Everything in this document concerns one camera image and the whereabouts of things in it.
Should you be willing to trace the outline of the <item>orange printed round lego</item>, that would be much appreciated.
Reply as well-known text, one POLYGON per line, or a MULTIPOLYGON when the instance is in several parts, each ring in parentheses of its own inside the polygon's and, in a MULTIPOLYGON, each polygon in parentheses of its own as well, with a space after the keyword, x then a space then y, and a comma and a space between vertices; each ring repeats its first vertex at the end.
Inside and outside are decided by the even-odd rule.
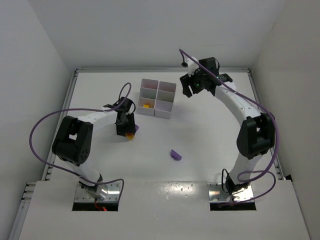
POLYGON ((132 140, 135 137, 134 133, 126 133, 125 136, 129 139, 132 140))

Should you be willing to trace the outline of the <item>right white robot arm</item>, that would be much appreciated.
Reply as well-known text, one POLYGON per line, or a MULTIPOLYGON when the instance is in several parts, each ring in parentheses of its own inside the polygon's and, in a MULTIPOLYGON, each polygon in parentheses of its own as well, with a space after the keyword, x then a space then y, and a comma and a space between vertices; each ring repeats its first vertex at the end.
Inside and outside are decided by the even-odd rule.
POLYGON ((275 144, 272 118, 237 94, 233 79, 226 73, 219 73, 218 61, 214 57, 201 60, 183 58, 181 65, 188 69, 188 73, 180 77, 182 93, 190 98, 207 90, 227 107, 239 123, 236 139, 238 157, 223 179, 222 190, 232 194, 246 188, 258 161, 275 144))

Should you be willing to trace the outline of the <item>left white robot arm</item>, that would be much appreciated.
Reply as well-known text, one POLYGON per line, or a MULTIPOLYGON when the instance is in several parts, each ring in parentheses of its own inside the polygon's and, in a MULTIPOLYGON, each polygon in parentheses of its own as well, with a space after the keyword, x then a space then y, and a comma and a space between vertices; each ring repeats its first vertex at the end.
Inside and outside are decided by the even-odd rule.
POLYGON ((89 159, 94 133, 114 126, 117 136, 133 138, 137 129, 131 108, 135 107, 131 99, 121 97, 114 104, 104 105, 101 111, 63 118, 51 150, 78 175, 81 187, 88 193, 96 195, 103 181, 89 159))

